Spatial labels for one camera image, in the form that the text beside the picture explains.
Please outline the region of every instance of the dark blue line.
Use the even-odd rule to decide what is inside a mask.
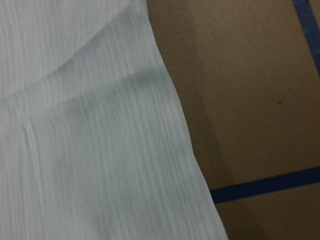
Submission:
[[[320,30],[309,0],[292,0],[320,75]]]
[[[215,204],[320,183],[320,167],[211,190]]]

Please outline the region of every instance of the white fabric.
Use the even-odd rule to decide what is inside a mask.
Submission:
[[[0,1],[0,240],[226,240],[145,0]]]

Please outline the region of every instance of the blue stripe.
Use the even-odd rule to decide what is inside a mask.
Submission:
[[[308,0],[292,0],[302,31],[309,45],[316,69],[320,75],[320,30]]]
[[[320,183],[320,167],[211,190],[215,204]]]

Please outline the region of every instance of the crinkled fabric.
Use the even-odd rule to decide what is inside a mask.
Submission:
[[[0,239],[227,239],[145,0],[0,1]]]

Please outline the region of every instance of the tape strip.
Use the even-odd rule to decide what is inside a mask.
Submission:
[[[215,204],[320,183],[320,167],[211,190]]]
[[[320,30],[309,0],[292,0],[302,31],[320,75]]]

